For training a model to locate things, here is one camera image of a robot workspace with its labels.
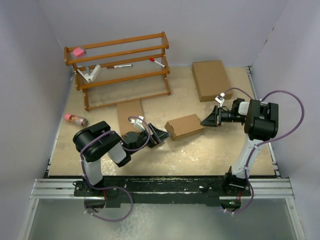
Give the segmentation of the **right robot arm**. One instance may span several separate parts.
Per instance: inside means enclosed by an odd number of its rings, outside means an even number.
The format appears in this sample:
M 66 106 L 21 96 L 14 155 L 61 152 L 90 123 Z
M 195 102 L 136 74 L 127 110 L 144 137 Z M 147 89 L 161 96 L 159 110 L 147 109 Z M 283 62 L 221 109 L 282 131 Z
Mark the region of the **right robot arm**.
M 276 137 L 279 129 L 279 105 L 237 98 L 230 110 L 216 105 L 211 114 L 200 122 L 204 127 L 219 127 L 222 123 L 241 123 L 244 126 L 244 145 L 221 183 L 223 192 L 233 196 L 249 189 L 248 178 L 262 149 L 262 143 Z

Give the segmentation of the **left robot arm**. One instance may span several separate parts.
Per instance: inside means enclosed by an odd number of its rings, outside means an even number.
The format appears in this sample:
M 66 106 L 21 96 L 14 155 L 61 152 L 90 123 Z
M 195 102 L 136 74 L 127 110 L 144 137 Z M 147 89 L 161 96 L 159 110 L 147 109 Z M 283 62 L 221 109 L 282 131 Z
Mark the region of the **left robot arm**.
M 146 123 L 142 116 L 130 116 L 128 121 L 137 131 L 129 131 L 123 137 L 111 130 L 110 125 L 101 121 L 78 131 L 73 143 L 80 154 L 85 190 L 91 196 L 103 191 L 101 159 L 104 155 L 120 168 L 131 161 L 131 155 L 145 147 L 155 148 L 171 137 L 167 131 Z

